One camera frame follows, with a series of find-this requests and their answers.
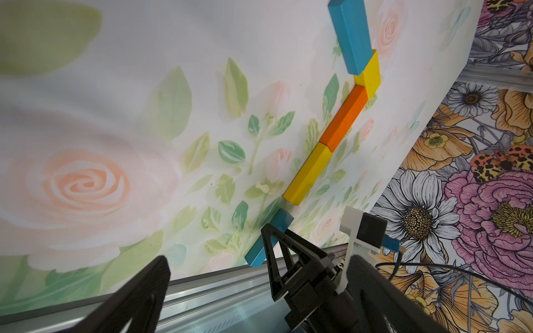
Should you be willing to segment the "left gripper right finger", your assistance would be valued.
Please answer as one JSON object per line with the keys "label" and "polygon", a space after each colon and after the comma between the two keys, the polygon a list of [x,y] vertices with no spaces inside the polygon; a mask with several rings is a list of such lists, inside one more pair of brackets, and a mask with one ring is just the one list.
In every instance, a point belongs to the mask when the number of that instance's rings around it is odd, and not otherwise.
{"label": "left gripper right finger", "polygon": [[359,255],[346,259],[347,291],[355,303],[357,323],[353,332],[445,332],[390,281]]}

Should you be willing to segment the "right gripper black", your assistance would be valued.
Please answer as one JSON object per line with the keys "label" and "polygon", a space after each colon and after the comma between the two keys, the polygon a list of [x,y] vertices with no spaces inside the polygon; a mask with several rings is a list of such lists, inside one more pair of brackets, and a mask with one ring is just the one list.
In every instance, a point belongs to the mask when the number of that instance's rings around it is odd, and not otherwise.
{"label": "right gripper black", "polygon": [[[285,321],[291,331],[353,332],[358,322],[355,303],[348,291],[337,293],[341,269],[335,255],[328,255],[291,230],[268,224],[261,230],[271,296],[283,296],[290,308]],[[273,241],[282,251],[286,272],[280,273]]]}

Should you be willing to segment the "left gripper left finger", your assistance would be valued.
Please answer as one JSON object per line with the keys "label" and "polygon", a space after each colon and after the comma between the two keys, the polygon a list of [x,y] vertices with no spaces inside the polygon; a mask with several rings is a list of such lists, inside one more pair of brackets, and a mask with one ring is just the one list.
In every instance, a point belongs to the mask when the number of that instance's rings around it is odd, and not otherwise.
{"label": "left gripper left finger", "polygon": [[70,332],[155,332],[169,285],[167,258],[156,257]]}

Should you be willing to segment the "long yellow block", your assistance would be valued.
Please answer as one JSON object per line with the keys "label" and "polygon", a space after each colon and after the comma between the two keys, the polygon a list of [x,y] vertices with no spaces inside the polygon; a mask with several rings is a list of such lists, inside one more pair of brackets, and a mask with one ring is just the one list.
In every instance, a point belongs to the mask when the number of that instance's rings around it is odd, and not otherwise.
{"label": "long yellow block", "polygon": [[300,205],[332,156],[331,150],[319,142],[285,191],[284,199],[292,205]]}

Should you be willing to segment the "orange block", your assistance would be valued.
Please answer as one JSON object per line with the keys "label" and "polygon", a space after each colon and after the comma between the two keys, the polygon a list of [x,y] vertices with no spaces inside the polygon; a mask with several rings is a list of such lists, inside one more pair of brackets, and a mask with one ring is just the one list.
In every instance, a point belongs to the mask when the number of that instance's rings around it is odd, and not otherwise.
{"label": "orange block", "polygon": [[319,142],[327,146],[333,153],[341,144],[341,141],[344,139],[367,102],[368,96],[366,88],[356,85],[334,116],[324,134],[321,136]]}

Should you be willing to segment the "small yellow block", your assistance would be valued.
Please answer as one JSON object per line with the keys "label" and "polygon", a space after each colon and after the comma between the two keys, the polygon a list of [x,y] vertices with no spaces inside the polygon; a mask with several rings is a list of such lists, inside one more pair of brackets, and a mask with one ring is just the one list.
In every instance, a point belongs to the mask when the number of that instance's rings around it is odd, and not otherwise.
{"label": "small yellow block", "polygon": [[376,94],[376,91],[381,83],[378,52],[375,49],[372,51],[372,57],[364,71],[361,73],[361,75],[355,76],[356,85],[362,86],[366,89],[368,100],[371,100],[371,98]]}

